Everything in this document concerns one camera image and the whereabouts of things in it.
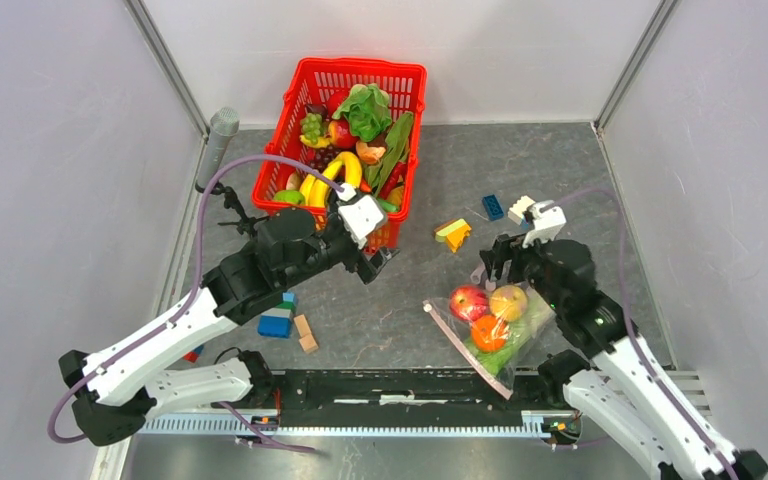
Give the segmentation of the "clear zip top bag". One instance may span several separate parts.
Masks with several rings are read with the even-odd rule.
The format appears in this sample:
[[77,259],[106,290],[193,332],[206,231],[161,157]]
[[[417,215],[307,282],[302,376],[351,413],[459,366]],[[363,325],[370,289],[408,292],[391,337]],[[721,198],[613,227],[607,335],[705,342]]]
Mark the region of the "clear zip top bag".
[[424,300],[422,307],[479,378],[505,400],[515,393],[519,358],[554,319],[532,287],[491,280],[484,265],[473,270],[468,283],[445,298]]

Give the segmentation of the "red tomato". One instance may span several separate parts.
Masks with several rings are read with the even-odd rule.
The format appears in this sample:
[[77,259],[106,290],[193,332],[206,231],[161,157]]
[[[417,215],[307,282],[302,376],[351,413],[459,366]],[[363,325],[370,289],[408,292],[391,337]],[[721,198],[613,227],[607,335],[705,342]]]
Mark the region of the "red tomato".
[[457,319],[472,324],[489,311],[489,300],[481,288],[462,285],[450,294],[449,310]]

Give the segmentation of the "green romaine lettuce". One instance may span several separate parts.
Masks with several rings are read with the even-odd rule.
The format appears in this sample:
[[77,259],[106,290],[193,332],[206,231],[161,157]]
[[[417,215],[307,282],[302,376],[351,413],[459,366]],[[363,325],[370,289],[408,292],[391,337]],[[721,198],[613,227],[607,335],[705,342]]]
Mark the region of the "green romaine lettuce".
[[467,351],[490,375],[500,377],[502,372],[515,364],[520,353],[529,349],[529,344],[539,337],[546,324],[553,319],[553,311],[543,298],[533,290],[527,290],[529,299],[527,312],[515,322],[508,323],[510,336],[506,345],[492,353],[479,352],[471,336],[465,341]]

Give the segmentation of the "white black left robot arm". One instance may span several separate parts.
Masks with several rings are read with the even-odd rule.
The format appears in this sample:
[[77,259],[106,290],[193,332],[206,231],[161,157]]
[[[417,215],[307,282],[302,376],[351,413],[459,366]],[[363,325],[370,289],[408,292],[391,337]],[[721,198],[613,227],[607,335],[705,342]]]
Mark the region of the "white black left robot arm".
[[311,212],[287,207],[257,220],[249,240],[197,280],[181,302],[118,343],[95,353],[70,350],[58,360],[80,438],[118,443],[147,420],[176,408],[243,400],[266,405],[274,381],[246,359],[193,372],[170,365],[191,349],[278,307],[296,285],[341,264],[371,283],[394,251],[367,256],[368,236],[387,222],[369,196],[328,211],[323,229]]

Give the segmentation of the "orange fruit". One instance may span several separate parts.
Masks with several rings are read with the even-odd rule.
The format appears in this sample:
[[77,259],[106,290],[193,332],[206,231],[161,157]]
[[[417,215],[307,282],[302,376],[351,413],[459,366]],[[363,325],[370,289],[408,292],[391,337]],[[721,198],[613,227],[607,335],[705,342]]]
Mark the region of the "orange fruit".
[[484,315],[472,323],[470,336],[479,352],[492,353],[506,345],[510,327],[506,321],[494,315]]

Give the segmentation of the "yellow lemon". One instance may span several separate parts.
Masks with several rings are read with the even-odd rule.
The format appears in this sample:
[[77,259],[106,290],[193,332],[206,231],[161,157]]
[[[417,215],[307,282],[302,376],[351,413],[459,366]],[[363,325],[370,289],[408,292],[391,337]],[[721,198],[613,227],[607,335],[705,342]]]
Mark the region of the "yellow lemon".
[[528,310],[526,292],[516,285],[505,285],[495,289],[488,298],[492,315],[507,323],[518,321]]

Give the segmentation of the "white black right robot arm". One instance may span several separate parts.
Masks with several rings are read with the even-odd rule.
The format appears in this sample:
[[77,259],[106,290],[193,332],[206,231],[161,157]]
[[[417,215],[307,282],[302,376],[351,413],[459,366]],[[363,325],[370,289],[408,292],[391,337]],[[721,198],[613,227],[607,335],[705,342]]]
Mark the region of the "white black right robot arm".
[[538,368],[545,405],[584,413],[652,479],[767,476],[761,454],[738,449],[700,414],[620,304],[599,289],[586,245],[525,246],[524,239],[501,235],[480,258],[490,279],[532,287],[572,346]]

